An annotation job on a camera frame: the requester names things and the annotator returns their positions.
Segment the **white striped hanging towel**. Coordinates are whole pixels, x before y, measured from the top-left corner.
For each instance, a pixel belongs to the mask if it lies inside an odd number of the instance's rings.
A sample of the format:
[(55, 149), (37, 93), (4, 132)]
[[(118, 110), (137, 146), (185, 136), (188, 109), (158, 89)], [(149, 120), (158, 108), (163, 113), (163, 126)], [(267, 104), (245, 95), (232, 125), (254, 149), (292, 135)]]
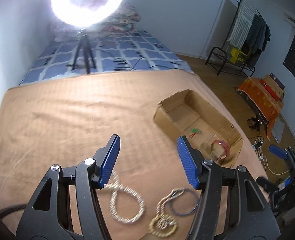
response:
[(252, 26), (256, 8), (249, 0), (241, 0), (236, 19), (227, 41), (237, 49), (241, 49)]

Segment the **yellow crate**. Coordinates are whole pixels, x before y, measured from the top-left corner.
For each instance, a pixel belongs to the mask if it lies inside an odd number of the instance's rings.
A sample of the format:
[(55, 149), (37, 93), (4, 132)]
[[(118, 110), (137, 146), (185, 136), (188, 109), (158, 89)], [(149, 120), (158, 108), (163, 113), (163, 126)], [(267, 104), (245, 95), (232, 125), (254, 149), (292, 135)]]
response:
[(233, 64), (243, 64), (247, 59), (247, 54), (243, 53), (241, 50), (232, 47), (230, 50), (230, 62)]

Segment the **black tripod stand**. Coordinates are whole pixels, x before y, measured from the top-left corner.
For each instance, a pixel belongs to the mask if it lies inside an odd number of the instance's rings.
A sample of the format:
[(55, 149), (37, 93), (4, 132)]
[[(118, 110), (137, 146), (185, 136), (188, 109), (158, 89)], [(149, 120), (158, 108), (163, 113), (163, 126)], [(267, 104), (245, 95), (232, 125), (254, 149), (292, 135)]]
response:
[(90, 74), (91, 66), (90, 66), (90, 62), (89, 62), (89, 57), (91, 59), (93, 68), (96, 69), (94, 55), (92, 52), (92, 48), (90, 46), (90, 39), (89, 39), (86, 29), (81, 29), (81, 31), (78, 33), (78, 35), (80, 37), (80, 40), (79, 40), (77, 47), (76, 47), (74, 60), (71, 64), (66, 64), (66, 66), (71, 67), (72, 70), (74, 70), (77, 67), (77, 59), (79, 57), (80, 51), (82, 50), (83, 51), (83, 61), (84, 61), (84, 65), (86, 68), (86, 73)]

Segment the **wooden box with red item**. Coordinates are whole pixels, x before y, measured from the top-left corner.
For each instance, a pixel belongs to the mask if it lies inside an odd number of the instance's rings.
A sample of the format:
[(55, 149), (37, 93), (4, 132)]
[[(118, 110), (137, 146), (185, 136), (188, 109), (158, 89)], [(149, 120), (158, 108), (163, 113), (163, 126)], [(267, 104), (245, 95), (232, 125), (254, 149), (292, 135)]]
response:
[(284, 100), (285, 86), (273, 73), (266, 75), (260, 80), (260, 83), (271, 94), (275, 101)]

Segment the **white power strip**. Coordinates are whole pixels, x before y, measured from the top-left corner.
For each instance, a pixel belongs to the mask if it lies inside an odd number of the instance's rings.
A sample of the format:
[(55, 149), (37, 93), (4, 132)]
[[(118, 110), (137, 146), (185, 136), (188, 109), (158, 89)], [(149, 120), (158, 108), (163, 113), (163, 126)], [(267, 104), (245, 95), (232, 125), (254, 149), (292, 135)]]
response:
[(262, 145), (263, 145), (263, 139), (259, 139), (259, 138), (255, 139), (255, 142), (252, 144), (252, 148), (255, 151), (260, 161), (264, 159), (263, 157), (264, 155), (262, 152)]

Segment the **dark hanging clothes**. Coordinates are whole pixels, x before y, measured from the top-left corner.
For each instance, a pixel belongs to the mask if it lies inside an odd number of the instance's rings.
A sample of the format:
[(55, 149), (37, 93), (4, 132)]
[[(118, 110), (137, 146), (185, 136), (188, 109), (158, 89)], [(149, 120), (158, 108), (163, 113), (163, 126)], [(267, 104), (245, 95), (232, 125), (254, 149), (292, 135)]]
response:
[(269, 26), (260, 15), (256, 14), (241, 51), (245, 54), (262, 52), (270, 38)]

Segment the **orange cloth covered furniture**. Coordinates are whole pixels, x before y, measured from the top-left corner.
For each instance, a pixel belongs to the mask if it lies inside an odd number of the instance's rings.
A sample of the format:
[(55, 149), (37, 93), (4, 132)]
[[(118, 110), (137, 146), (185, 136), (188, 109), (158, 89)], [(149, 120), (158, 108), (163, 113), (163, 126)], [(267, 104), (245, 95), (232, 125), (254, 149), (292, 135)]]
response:
[(281, 99), (276, 101), (269, 91), (263, 85), (264, 81), (261, 78), (249, 77), (236, 89), (254, 103), (259, 110), (261, 116), (266, 123), (266, 135), (270, 140), (272, 137), (272, 129), (279, 117), (284, 103)]

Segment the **black clamp on floor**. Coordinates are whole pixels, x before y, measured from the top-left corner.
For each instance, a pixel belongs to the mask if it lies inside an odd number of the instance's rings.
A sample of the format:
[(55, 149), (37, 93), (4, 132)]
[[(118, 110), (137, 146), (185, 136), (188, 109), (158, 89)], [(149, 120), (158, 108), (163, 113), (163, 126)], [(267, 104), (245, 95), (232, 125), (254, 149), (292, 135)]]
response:
[(260, 127), (262, 126), (262, 121), (260, 120), (260, 118), (257, 117), (251, 117), (249, 119), (247, 119), (247, 124), (248, 127), (252, 130), (252, 131), (260, 131)]

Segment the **orange peach blanket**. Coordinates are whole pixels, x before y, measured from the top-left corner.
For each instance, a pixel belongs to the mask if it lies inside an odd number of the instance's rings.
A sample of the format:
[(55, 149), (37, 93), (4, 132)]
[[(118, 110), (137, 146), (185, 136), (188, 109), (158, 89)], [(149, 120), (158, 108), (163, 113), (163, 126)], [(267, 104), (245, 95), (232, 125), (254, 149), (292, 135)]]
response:
[(186, 89), (238, 128), (201, 78), (182, 70), (83, 75), (9, 89), (0, 107), (0, 209), (27, 203), (52, 164), (77, 165), (117, 134), (115, 170), (146, 209), (137, 222), (122, 224), (111, 217), (108, 190), (98, 192), (99, 201), (113, 239), (140, 239), (159, 200), (189, 186), (175, 142), (153, 121), (158, 103)]

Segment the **black clothes rack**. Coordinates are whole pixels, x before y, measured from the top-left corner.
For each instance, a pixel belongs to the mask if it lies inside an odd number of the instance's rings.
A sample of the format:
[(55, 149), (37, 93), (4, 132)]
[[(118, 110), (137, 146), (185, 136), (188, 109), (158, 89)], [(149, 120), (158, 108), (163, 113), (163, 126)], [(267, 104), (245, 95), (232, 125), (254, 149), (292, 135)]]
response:
[(270, 27), (258, 9), (250, 0), (239, 0), (222, 45), (212, 47), (205, 64), (217, 75), (252, 77), (255, 65), (270, 41)]

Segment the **cardboard box tray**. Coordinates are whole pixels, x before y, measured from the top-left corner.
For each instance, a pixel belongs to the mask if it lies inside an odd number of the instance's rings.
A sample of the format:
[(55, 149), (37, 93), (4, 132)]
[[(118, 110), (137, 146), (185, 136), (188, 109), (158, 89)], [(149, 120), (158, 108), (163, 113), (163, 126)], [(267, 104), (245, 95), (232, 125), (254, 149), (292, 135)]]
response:
[(173, 141), (186, 136), (191, 146), (198, 149), (205, 159), (212, 159), (210, 146), (214, 140), (225, 140), (230, 146), (230, 157), (223, 167), (231, 168), (235, 164), (243, 145), (243, 139), (234, 125), (205, 98), (190, 89), (161, 101), (153, 120)]

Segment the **blue white patterned bedsheet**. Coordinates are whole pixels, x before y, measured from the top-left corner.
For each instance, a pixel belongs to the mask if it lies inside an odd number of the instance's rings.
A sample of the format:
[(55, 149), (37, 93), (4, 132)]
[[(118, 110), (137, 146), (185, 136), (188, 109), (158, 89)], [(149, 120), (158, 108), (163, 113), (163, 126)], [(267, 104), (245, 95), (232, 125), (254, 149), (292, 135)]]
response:
[[(20, 85), (86, 74), (82, 52), (74, 70), (66, 66), (73, 62), (77, 44), (78, 40), (75, 39), (52, 42), (23, 77)], [(124, 36), (91, 38), (90, 46), (96, 63), (94, 69), (89, 57), (91, 73), (171, 69), (191, 71), (185, 61), (143, 30)]]

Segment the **folded floral quilt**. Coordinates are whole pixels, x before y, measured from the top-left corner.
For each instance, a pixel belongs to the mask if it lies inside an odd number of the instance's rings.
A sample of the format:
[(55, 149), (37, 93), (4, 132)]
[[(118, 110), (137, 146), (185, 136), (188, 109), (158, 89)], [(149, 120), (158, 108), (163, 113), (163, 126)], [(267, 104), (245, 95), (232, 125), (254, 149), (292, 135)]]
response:
[[(111, 16), (87, 27), (86, 33), (93, 37), (128, 34), (135, 30), (135, 25), (140, 20), (141, 17), (134, 6), (122, 3)], [(77, 37), (81, 32), (81, 28), (64, 23), (56, 17), (52, 19), (51, 28), (57, 38)]]

